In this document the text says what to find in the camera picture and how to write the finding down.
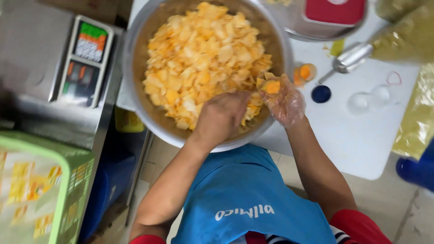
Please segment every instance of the plastic glove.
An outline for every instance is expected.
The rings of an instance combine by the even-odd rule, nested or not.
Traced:
[[[271,111],[271,115],[283,127],[289,128],[300,121],[306,110],[306,102],[303,94],[295,88],[286,74],[281,77],[268,77],[267,80],[279,80],[280,90],[276,94],[259,91],[265,104]]]

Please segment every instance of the red lid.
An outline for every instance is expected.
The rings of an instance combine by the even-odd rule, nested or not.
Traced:
[[[366,0],[305,0],[309,20],[355,25],[363,19]]]

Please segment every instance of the green container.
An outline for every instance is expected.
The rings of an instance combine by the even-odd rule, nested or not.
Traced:
[[[42,191],[42,193],[37,196],[38,198],[36,200],[24,200],[22,202],[19,202],[18,200],[14,203],[8,203],[7,201],[5,201],[4,197],[6,196],[8,198],[8,201],[13,201],[13,199],[10,197],[11,193],[9,193],[9,195],[7,195],[6,193],[2,195],[0,192],[0,196],[3,197],[4,201],[4,203],[2,204],[2,198],[0,198],[0,204],[3,206],[3,210],[7,207],[14,208],[15,206],[19,206],[19,208],[21,209],[23,206],[26,206],[26,204],[28,204],[30,206],[29,208],[35,210],[34,212],[39,212],[42,211],[42,209],[47,208],[47,206],[49,206],[47,203],[50,203],[51,205],[55,204],[54,215],[51,214],[52,217],[47,218],[49,219],[50,225],[46,228],[42,227],[45,228],[41,231],[41,233],[43,234],[39,234],[39,232],[38,234],[33,234],[33,242],[37,244],[75,244],[77,242],[78,234],[80,231],[79,223],[83,216],[86,195],[92,187],[89,186],[89,180],[92,175],[94,155],[88,150],[64,145],[59,142],[54,142],[37,136],[28,135],[23,132],[0,131],[0,180],[3,178],[7,179],[7,182],[14,183],[19,182],[20,178],[17,178],[15,176],[11,177],[8,174],[11,174],[11,172],[13,172],[12,174],[15,175],[17,172],[17,168],[14,164],[13,167],[10,167],[9,171],[6,171],[6,168],[5,171],[3,171],[4,167],[2,168],[1,165],[2,152],[4,155],[3,165],[6,165],[8,162],[8,159],[6,157],[7,155],[10,155],[10,158],[12,158],[13,155],[25,155],[26,157],[30,158],[34,155],[35,158],[39,160],[39,162],[42,162],[40,163],[42,165],[44,164],[44,160],[46,159],[46,162],[55,162],[58,164],[58,167],[60,166],[60,176],[55,180],[52,179],[52,185],[48,186],[47,192],[45,193],[45,191]],[[40,192],[40,188],[38,188],[36,192],[32,192],[30,190],[30,185],[32,183],[30,183],[30,180],[28,182],[28,188],[25,188],[26,190],[28,189],[26,192],[26,196],[37,195]],[[13,233],[14,235],[11,238],[14,238],[14,240],[16,240],[17,238],[19,238],[17,236],[19,236],[20,231],[23,232],[23,228],[20,228],[20,223],[23,223],[23,226],[26,225],[27,228],[30,229],[31,225],[34,223],[32,222],[32,219],[30,217],[33,216],[30,213],[28,214],[28,216],[25,216],[25,218],[20,219],[19,217],[16,217],[16,215],[19,215],[20,212],[15,211],[15,215],[13,216],[13,218],[18,219],[18,221],[14,220],[15,223],[10,222],[9,225],[7,225],[4,219],[6,218],[5,215],[10,214],[10,212],[13,211],[4,211],[3,214],[0,213],[0,228],[10,228],[11,231],[9,231],[9,233],[6,233],[6,235],[11,236],[10,233]],[[35,226],[40,226],[40,223],[45,223],[43,221],[41,222],[39,220],[39,222],[36,222]],[[29,243],[29,239],[23,240],[21,241],[21,243]]]

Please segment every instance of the green plastic basket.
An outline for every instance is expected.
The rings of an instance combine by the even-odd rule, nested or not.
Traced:
[[[88,150],[17,131],[0,131],[0,148],[27,152],[58,162],[62,170],[62,180],[48,243],[75,244],[80,231],[79,223],[83,216],[86,193],[91,188],[89,180],[94,155]]]

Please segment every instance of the red sleeve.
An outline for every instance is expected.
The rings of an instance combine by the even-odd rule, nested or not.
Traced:
[[[156,235],[142,235],[132,240],[130,244],[166,244],[166,242]]]
[[[330,220],[330,225],[342,230],[358,243],[392,244],[372,219],[356,210],[338,211]]]

